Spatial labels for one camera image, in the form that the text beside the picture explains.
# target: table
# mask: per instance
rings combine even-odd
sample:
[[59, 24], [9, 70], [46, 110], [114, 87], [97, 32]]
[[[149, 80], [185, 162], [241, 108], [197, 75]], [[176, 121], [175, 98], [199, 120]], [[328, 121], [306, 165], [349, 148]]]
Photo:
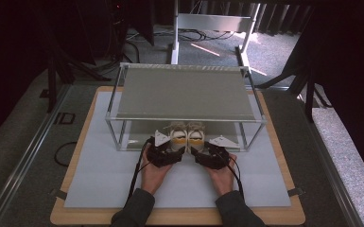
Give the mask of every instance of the table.
[[[76, 145], [74, 155], [70, 166], [66, 172], [61, 191], [67, 192], [76, 172], [78, 158], [82, 149], [84, 139], [86, 137], [91, 118], [94, 113], [95, 101], [98, 92], [111, 92], [113, 87], [99, 87], [95, 93], [95, 98], [91, 105], [81, 131], [78, 143]], [[286, 189], [295, 188], [293, 180], [288, 170], [285, 156], [279, 144], [276, 131], [269, 115], [268, 108], [261, 93], [258, 94], [263, 111], [267, 117], [267, 130], [275, 155], [281, 168], [281, 172], [286, 184]], [[259, 216], [266, 224], [286, 224], [299, 225], [304, 223], [305, 215], [301, 206], [299, 197], [290, 197], [291, 207], [261, 207], [253, 208], [253, 212]], [[109, 224], [112, 215], [119, 209], [81, 209], [81, 208], [64, 208], [64, 200], [57, 198], [51, 213], [51, 221], [58, 225], [71, 224]], [[221, 225], [220, 215], [216, 208], [191, 208], [191, 209], [154, 209], [147, 220], [147, 225]]]

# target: sleeve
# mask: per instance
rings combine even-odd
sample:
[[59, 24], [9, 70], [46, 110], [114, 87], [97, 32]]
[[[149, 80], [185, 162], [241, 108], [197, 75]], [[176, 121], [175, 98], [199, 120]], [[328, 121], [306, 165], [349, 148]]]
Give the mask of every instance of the sleeve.
[[145, 226], [154, 203], [155, 198], [149, 192], [136, 188], [123, 210], [113, 215], [111, 227]]
[[219, 197], [216, 204], [224, 227], [265, 226], [264, 221], [246, 205], [238, 191], [232, 191]]

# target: clear acrylic enclosure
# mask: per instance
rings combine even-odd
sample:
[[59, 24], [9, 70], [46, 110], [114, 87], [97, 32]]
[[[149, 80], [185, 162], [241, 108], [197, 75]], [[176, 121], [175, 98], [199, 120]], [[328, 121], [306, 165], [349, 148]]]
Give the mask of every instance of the clear acrylic enclosure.
[[205, 140], [223, 136], [239, 146], [229, 151], [249, 150], [266, 119], [255, 89], [244, 83], [252, 81], [247, 70], [123, 63], [106, 115], [116, 149], [140, 150], [155, 131], [168, 134], [173, 121], [199, 121]]

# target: hand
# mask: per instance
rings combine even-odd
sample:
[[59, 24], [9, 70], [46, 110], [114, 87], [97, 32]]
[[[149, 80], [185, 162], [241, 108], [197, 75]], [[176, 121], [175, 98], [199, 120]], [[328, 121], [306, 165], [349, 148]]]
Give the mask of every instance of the hand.
[[[234, 161], [237, 159], [237, 156], [231, 153], [229, 156], [231, 157], [229, 166], [234, 168]], [[233, 191], [234, 174], [227, 166], [222, 169], [212, 169], [209, 167], [206, 167], [205, 169], [208, 171], [214, 188], [219, 196], [223, 196], [224, 194]]]
[[143, 152], [142, 166], [144, 166], [144, 168], [142, 169], [143, 179], [141, 181], [141, 189], [149, 192], [151, 195], [154, 195], [156, 190], [161, 186], [167, 171], [172, 167], [172, 165], [157, 167], [150, 164], [147, 159], [147, 152], [150, 146], [151, 144], [147, 144], [147, 147]]

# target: cable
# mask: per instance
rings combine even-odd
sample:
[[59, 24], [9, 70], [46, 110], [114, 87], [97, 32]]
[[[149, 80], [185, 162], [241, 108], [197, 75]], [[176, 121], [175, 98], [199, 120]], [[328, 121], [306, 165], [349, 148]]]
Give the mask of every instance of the cable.
[[132, 60], [126, 54], [123, 54], [123, 57], [126, 58], [130, 63], [132, 63]]
[[147, 166], [147, 165], [145, 165], [142, 168], [140, 168], [141, 159], [143, 159], [143, 153], [144, 153], [144, 150], [146, 149], [147, 144], [148, 144], [148, 140], [144, 143], [143, 147], [141, 148], [140, 157], [138, 158], [138, 162], [135, 165], [134, 175], [132, 176], [132, 180], [131, 180], [131, 184], [130, 184], [130, 189], [129, 189], [129, 195], [128, 195], [128, 199], [126, 200], [126, 203], [128, 203], [129, 199], [132, 196], [132, 192], [134, 191], [134, 186], [135, 186], [135, 182], [137, 180], [138, 173], [140, 172], [141, 169], [143, 169], [145, 166]]
[[318, 91], [317, 88], [314, 88], [314, 92], [315, 92], [315, 95], [317, 95], [317, 97], [320, 99], [320, 102], [322, 103], [322, 105], [324, 107], [329, 107], [329, 108], [332, 108], [333, 106], [331, 104], [328, 104], [326, 102], [326, 100], [321, 96], [320, 92]]
[[109, 74], [109, 73], [111, 73], [111, 72], [113, 72], [114, 70], [116, 70], [116, 69], [118, 69], [119, 67], [114, 67], [113, 69], [111, 69], [111, 70], [109, 70], [109, 71], [107, 71], [107, 72], [105, 72], [105, 73], [102, 73], [102, 74], [100, 74], [101, 76], [104, 76], [104, 75], [106, 75], [106, 74]]
[[[198, 38], [191, 38], [191, 37], [182, 35], [183, 33], [195, 33], [195, 34], [198, 34], [199, 37]], [[204, 31], [200, 31], [200, 30], [196, 30], [196, 29], [180, 29], [179, 37], [181, 38], [182, 41], [188, 41], [188, 42], [227, 40], [227, 39], [231, 38], [234, 35], [234, 32], [233, 32], [230, 36], [222, 38], [223, 36], [225, 36], [228, 33], [229, 32], [224, 32], [223, 34], [221, 34], [221, 35], [219, 35], [217, 37], [211, 37], [211, 36], [207, 35]], [[172, 36], [173, 34], [174, 34], [173, 31], [154, 32], [154, 36]], [[131, 41], [131, 42], [145, 42], [145, 41], [133, 40], [133, 38], [136, 38], [138, 36], [140, 36], [139, 33], [129, 34], [129, 37], [127, 38], [127, 40]]]
[[199, 9], [197, 10], [197, 14], [199, 14], [199, 10], [201, 9], [201, 5], [202, 5], [202, 0], [199, 0], [194, 7], [191, 9], [190, 14], [193, 13], [194, 9], [199, 5]]
[[136, 56], [137, 56], [137, 63], [140, 63], [140, 51], [138, 50], [137, 45], [132, 44], [132, 43], [130, 43], [129, 41], [126, 41], [126, 44], [129, 44], [129, 45], [131, 45], [132, 47], [134, 47], [135, 52], [136, 52]]
[[58, 159], [58, 154], [59, 154], [59, 151], [60, 151], [62, 148], [66, 147], [66, 146], [68, 146], [68, 145], [76, 144], [76, 143], [77, 143], [77, 142], [68, 142], [68, 143], [65, 143], [65, 144], [61, 145], [61, 146], [60, 146], [60, 147], [59, 147], [59, 148], [55, 151], [55, 155], [54, 155], [55, 163], [59, 164], [60, 166], [69, 167], [69, 165], [68, 165], [68, 164], [64, 164], [64, 163], [62, 163], [61, 161], [59, 161], [59, 159]]
[[147, 164], [143, 165], [140, 169], [138, 169], [138, 171], [140, 172], [141, 170], [143, 170], [143, 168], [145, 168], [146, 166], [148, 166], [149, 164], [151, 164], [151, 162], [148, 162]]
[[[97, 66], [97, 67], [92, 67], [90, 68], [91, 70], [97, 72], [100, 76], [106, 75], [108, 73], [110, 73], [111, 71], [117, 69], [119, 67], [118, 63], [120, 62], [120, 60], [111, 60], [110, 62]], [[79, 70], [78, 68], [76, 68], [75, 66], [73, 66], [72, 64], [70, 64], [70, 67], [74, 70]]]
[[105, 51], [105, 55], [104, 56], [107, 56], [111, 50], [111, 46], [113, 44], [113, 17], [112, 17], [112, 14], [111, 14], [111, 10], [110, 8], [112, 7], [111, 5], [111, 1], [108, 2], [108, 0], [105, 0], [105, 5], [106, 5], [106, 9], [108, 10], [108, 17], [109, 17], [109, 43], [108, 43], [108, 48], [107, 50]]
[[235, 174], [234, 169], [231, 168], [231, 166], [229, 165], [229, 163], [225, 159], [223, 159], [223, 157], [217, 152], [217, 150], [214, 150], [214, 152], [215, 152], [215, 155], [217, 157], [219, 157], [221, 160], [223, 160], [223, 162], [226, 164], [226, 167], [228, 167], [229, 170], [231, 170], [231, 172], [233, 173], [233, 175], [235, 177], [235, 180], [237, 181], [238, 191], [240, 192], [240, 195], [241, 195], [241, 197], [244, 200], [243, 184], [240, 181], [240, 168], [238, 167], [237, 162], [235, 161], [235, 159], [232, 159], [234, 161], [235, 165], [237, 166], [238, 176], [237, 176], [237, 174]]

